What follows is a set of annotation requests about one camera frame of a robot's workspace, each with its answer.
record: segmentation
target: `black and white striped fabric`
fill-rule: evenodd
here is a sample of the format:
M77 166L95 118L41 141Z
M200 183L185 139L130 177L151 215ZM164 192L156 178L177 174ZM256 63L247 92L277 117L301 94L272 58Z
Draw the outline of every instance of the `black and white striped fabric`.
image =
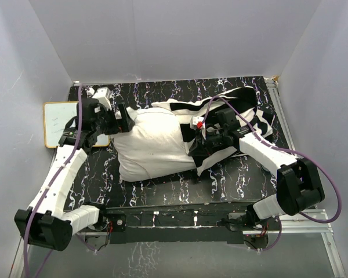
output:
M234 107L264 138L271 136L273 131L271 125L274 120L274 115L265 113L258 109L258 100L255 89L252 87L235 88L219 94L226 99L232 107ZM176 115L184 146L187 154L195 139L195 131L190 128L190 121L193 116L204 116L208 108L208 103L211 97L205 98L196 102L182 102L173 99L159 103L152 103L153 107L165 108ZM217 126L215 112L225 109L228 106L221 100L214 100L211 104L208 117L205 124L213 124ZM240 126L245 126L239 117L237 117ZM219 148L211 156L204 158L194 156L193 160L197 168L197 174L200 175L205 169L212 167L217 162L230 156L240 155L241 153L234 147Z

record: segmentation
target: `black marble tabletop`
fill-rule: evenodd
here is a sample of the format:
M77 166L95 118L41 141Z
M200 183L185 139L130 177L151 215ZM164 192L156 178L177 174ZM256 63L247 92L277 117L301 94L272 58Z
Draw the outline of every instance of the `black marble tabletop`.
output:
M134 109L146 109L155 101L175 98L197 101L235 87L252 86L257 91L261 110L275 114L262 76L184 81L124 83L107 86L113 93L113 106L125 102ZM71 87L69 101L77 101L77 87ZM276 116L273 143L288 147ZM93 148L77 174L68 194L65 210L73 210L86 201L107 207L165 204L209 203L233 200L256 200L276 192L276 178L265 172L248 156L229 158L198 177L195 170L139 182L119 180L117 152L112 145Z

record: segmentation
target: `whiteboard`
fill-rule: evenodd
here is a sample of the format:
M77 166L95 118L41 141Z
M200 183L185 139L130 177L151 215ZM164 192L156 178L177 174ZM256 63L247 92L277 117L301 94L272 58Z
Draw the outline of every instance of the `whiteboard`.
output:
M44 137L47 148L56 148L58 146L64 125L77 115L76 105L77 101L44 104ZM109 144L109 136L102 134L98 136L97 143L93 147L105 147Z

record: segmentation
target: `white wall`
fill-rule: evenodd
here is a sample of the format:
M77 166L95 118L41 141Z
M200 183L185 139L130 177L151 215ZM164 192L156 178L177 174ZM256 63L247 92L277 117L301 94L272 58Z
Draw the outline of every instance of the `white wall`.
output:
M279 75L320 0L30 0L72 80Z
M322 1L280 77L296 148L321 162L338 183L343 212L334 237L348 274L348 1ZM325 183L323 204L336 199Z
M70 85L28 0L0 0L0 277L8 276L19 242L14 215L50 165L42 105L66 100Z

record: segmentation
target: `gray floor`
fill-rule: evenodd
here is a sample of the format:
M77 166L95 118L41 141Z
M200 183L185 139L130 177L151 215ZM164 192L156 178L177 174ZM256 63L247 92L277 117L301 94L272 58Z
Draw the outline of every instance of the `gray floor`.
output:
M321 234L283 234L258 255L225 243L109 245L94 255L77 239L53 252L40 277L334 277ZM34 273L48 250L34 247Z

